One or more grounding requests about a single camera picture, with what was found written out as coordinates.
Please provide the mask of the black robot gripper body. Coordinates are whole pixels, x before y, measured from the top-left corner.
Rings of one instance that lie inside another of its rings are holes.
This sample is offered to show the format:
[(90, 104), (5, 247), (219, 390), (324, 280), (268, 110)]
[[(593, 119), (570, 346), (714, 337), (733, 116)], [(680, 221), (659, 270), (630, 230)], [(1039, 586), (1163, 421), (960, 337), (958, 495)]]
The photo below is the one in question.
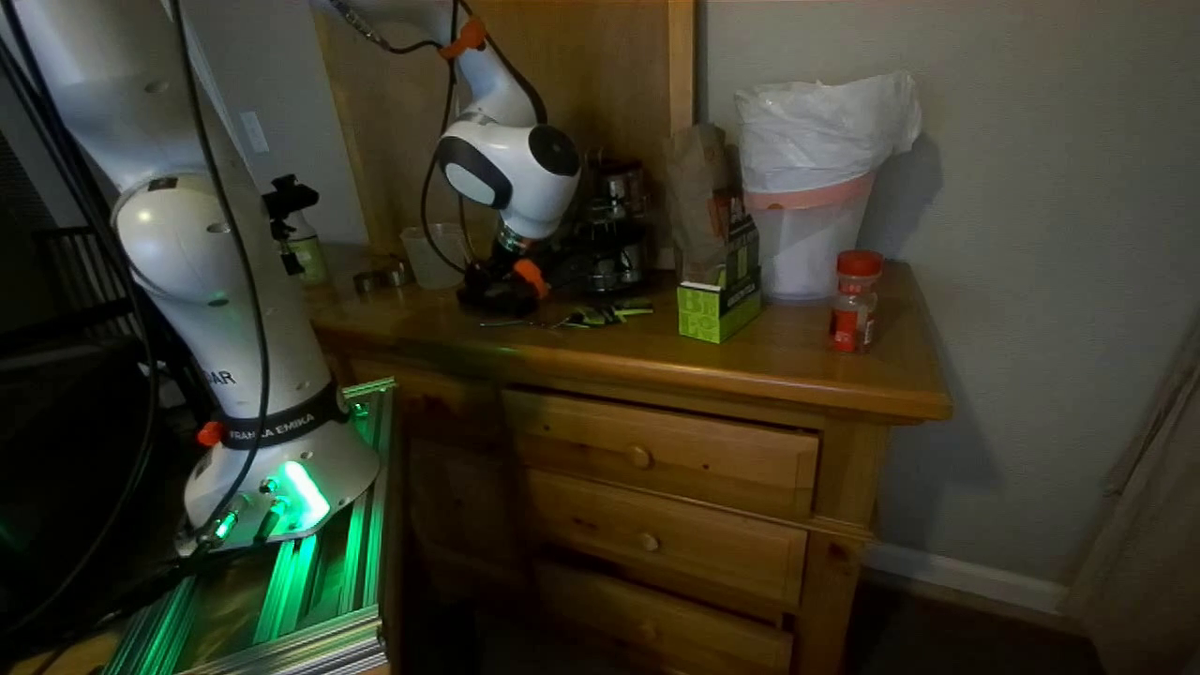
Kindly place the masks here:
[(478, 314), (527, 319), (550, 295), (550, 280), (528, 247), (497, 245), (460, 272), (458, 302)]

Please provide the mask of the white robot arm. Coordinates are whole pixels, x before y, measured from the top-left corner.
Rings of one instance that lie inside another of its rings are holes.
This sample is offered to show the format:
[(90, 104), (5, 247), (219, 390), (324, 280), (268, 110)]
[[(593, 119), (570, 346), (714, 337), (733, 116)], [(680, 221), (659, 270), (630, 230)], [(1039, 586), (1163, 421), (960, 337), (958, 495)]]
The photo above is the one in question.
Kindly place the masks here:
[[(330, 0), (345, 22), (409, 22), (458, 67), (468, 104), (437, 147), (444, 180), (523, 247), (564, 221), (580, 157), (548, 125), (465, 0)], [(5, 44), (67, 139), (118, 186), (110, 221), (214, 401), (219, 436), (183, 482), (183, 537), (257, 549), (324, 530), (379, 475), (270, 239), (219, 110), (194, 81), (183, 0), (5, 0)]]

